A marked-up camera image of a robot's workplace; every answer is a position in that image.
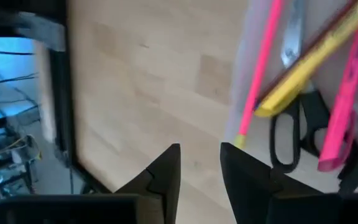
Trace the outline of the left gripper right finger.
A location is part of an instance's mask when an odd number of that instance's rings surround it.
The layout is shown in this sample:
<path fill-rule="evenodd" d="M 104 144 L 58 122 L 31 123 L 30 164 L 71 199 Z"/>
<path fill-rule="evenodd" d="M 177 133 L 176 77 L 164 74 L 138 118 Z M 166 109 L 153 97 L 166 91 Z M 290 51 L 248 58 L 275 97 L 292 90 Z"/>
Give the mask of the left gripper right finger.
<path fill-rule="evenodd" d="M 274 213 L 276 199 L 320 194 L 228 142 L 221 144 L 220 163 L 237 223 L 283 223 L 288 215 Z"/>

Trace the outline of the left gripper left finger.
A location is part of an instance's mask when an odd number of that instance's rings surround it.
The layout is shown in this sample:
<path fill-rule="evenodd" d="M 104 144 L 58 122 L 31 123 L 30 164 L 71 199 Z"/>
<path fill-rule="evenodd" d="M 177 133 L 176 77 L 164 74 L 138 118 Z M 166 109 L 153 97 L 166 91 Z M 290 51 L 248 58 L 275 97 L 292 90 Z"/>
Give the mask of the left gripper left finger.
<path fill-rule="evenodd" d="M 116 190 L 160 199 L 166 224 L 175 224 L 181 182 L 181 149 L 172 144 L 140 174 Z"/>

